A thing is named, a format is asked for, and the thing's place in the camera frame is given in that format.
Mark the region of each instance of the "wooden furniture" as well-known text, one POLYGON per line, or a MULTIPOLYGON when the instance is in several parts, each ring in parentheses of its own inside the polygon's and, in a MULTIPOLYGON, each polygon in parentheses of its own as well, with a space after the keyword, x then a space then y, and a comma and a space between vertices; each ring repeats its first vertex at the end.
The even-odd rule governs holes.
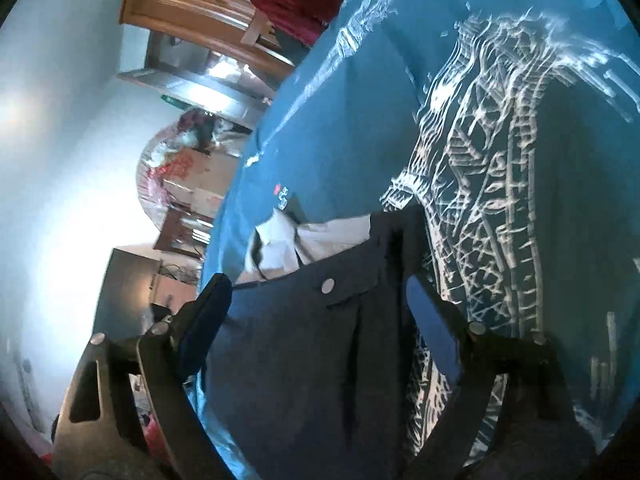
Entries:
POLYGON ((124 0, 120 21, 200 44, 280 79, 293 68, 249 0, 124 0))
POLYGON ((199 260, 209 244, 211 222, 211 218, 171 206, 166 212, 154 249, 199 260))

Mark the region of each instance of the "white cloth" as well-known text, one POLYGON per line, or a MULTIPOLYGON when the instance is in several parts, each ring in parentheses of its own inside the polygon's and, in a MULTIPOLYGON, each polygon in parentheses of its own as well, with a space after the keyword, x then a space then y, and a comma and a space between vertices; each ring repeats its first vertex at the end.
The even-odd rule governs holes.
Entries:
POLYGON ((370 215, 296 224, 279 209, 256 226, 236 284, 263 282, 295 272, 369 239, 370 215))

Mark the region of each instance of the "white wall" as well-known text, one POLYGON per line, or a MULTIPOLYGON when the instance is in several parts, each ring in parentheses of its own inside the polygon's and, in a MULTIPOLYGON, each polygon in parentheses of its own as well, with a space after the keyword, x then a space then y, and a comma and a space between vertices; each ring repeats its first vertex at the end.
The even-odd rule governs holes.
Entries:
POLYGON ((136 162, 180 111, 115 80, 121 0, 19 0, 0 28, 0 399, 43 427, 90 336, 114 246, 150 242, 136 162))

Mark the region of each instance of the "wooden cabinet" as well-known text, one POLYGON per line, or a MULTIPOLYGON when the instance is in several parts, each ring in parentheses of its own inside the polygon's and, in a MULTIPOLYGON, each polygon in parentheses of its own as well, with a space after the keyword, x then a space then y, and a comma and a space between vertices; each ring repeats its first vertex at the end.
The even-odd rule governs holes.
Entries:
POLYGON ((292 65, 249 0, 124 0, 122 23, 164 32, 285 78, 292 65))

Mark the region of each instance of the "graphic print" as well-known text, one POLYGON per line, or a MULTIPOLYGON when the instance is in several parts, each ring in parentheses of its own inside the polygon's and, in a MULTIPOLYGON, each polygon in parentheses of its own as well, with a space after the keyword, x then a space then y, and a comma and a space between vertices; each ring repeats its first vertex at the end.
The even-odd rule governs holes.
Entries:
MULTIPOLYGON (((417 198, 425 208, 442 297, 506 336, 543 330, 542 270, 534 192, 536 109, 550 82, 578 81, 600 92, 627 122, 640 97, 611 62, 632 76, 640 68, 603 45, 569 34, 545 14, 471 16, 430 86, 416 121, 420 136, 409 163, 381 197, 385 210, 417 198)), ((422 427, 410 428, 417 452, 442 412, 449 387, 428 356, 416 405, 422 427)), ((497 378, 484 423, 497 420, 506 387, 497 378)), ((492 431, 476 440, 486 450, 492 431)))
POLYGON ((306 84, 280 124, 269 134, 262 143, 260 150, 250 156, 244 164, 246 168, 255 164, 264 154, 264 150, 274 136, 283 128, 298 110, 304 105, 318 89, 334 74, 345 59, 354 56, 362 42, 371 33, 374 27, 382 23, 390 14, 397 14, 394 3, 396 0, 362 0, 360 6, 354 11, 347 23, 338 30, 335 43, 327 53, 326 59, 316 71, 313 79, 306 84))

